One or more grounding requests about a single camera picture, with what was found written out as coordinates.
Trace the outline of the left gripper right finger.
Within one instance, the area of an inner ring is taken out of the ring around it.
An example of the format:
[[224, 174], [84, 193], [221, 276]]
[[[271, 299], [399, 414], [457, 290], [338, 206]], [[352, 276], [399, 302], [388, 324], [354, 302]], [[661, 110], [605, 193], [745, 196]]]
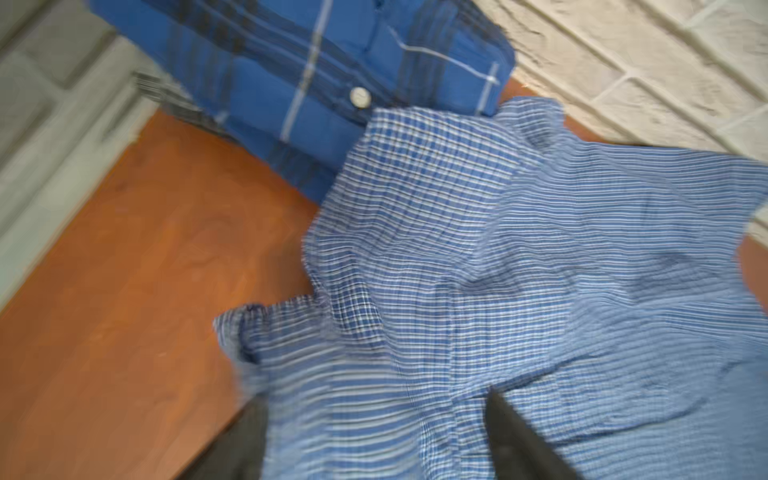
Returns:
[[496, 479], [581, 479], [493, 388], [486, 396], [484, 426]]

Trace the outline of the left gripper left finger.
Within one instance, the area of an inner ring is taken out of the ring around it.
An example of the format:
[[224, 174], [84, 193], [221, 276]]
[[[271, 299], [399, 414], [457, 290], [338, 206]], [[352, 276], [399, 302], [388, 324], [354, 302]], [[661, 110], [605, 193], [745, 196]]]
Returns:
[[260, 479], [266, 427], [266, 400], [255, 396], [176, 478]]

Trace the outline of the blue small-check shirt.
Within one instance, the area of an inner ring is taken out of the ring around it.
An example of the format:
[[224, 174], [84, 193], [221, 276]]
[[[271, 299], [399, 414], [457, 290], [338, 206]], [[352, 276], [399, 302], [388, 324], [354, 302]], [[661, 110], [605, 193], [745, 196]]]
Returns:
[[490, 479], [498, 391], [588, 479], [763, 479], [767, 318], [738, 156], [586, 142], [560, 105], [378, 109], [303, 241], [313, 291], [215, 320], [266, 479]]

